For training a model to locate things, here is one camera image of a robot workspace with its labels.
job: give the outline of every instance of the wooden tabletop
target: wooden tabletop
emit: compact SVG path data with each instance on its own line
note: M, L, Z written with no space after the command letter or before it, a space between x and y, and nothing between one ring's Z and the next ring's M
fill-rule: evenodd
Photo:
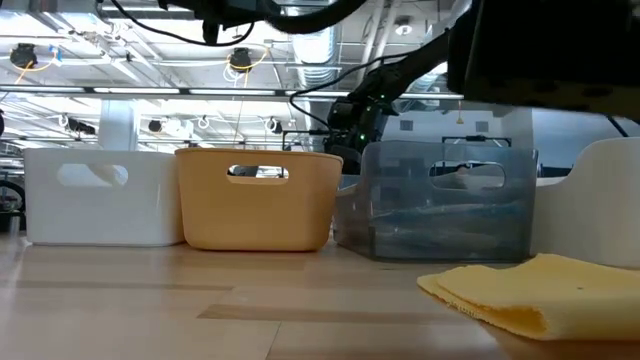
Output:
M542 343L422 293L448 265L319 253L25 246L0 240L2 360L640 359Z

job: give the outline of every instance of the yellow cloth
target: yellow cloth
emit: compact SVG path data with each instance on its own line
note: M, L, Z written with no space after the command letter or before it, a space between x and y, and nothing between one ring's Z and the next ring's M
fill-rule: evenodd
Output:
M418 278L458 310L538 340L640 340L640 273L541 254L509 269L472 265Z

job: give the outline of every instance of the white plastic bin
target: white plastic bin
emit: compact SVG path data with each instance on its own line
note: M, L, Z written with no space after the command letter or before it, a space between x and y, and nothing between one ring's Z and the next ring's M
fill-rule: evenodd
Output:
M28 240L165 246L184 239L175 155L26 149Z
M564 179L536 189L532 254L640 266L640 138L589 145Z

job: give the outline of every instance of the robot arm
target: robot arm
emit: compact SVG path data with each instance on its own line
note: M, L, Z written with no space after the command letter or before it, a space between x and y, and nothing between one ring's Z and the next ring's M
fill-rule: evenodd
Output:
M334 103L328 122L342 132L325 150L345 158L346 173L357 173L356 154L379 141L386 117L398 114L393 101L443 61L447 87L465 100L640 119L634 3L474 0L450 29L371 71Z
M175 5L193 11L202 19L203 39L215 46L220 26L227 29L243 24L266 21L275 29L289 34L310 34L333 26L358 10L367 0L336 0L313 13L287 16L273 0L158 0L167 10Z

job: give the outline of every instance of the bin handle cutout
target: bin handle cutout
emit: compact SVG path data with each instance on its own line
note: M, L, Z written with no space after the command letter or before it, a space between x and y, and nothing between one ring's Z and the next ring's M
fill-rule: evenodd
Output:
M284 185L289 181L289 170L273 165L232 165L227 169L227 180L234 184Z
M438 189L485 191L505 186L502 165L486 161L439 161L429 168L429 180Z
M127 183L129 172L122 165L62 164L56 178L67 187L118 188Z

